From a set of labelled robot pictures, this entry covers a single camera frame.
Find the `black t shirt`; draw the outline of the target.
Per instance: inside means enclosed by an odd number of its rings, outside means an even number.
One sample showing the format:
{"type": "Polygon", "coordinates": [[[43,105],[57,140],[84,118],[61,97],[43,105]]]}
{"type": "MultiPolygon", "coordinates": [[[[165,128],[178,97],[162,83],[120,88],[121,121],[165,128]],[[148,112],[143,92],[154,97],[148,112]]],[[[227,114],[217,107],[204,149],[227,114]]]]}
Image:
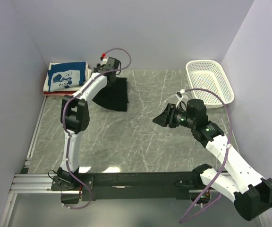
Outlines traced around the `black t shirt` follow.
{"type": "Polygon", "coordinates": [[[127,78],[116,78],[114,83],[98,92],[93,102],[108,110],[126,112],[128,109],[127,89],[127,78]]]}

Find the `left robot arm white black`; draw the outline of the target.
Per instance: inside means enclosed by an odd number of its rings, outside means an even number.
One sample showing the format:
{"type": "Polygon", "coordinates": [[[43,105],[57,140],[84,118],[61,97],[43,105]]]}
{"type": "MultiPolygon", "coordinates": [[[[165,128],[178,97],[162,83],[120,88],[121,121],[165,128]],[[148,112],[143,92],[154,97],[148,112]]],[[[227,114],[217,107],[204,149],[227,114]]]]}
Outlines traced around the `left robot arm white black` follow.
{"type": "Polygon", "coordinates": [[[83,132],[89,125],[88,103],[106,86],[116,81],[121,62],[112,57],[101,57],[86,83],[73,95],[62,100],[61,123],[65,133],[64,154],[57,170],[58,178],[68,190],[79,186],[79,150],[83,132]]]}

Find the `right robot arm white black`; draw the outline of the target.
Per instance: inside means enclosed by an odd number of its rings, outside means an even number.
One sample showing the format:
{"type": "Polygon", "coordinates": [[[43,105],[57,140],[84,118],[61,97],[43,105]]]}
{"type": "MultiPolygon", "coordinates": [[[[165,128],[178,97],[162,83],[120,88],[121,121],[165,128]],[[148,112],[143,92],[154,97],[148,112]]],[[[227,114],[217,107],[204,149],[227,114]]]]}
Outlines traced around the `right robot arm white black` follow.
{"type": "Polygon", "coordinates": [[[217,190],[233,202],[238,214],[247,221],[272,208],[272,178],[264,178],[243,159],[219,126],[208,120],[202,100],[189,100],[186,109],[168,104],[153,118],[153,123],[161,127],[189,128],[193,137],[221,162],[219,170],[209,165],[194,169],[194,187],[217,190]]]}

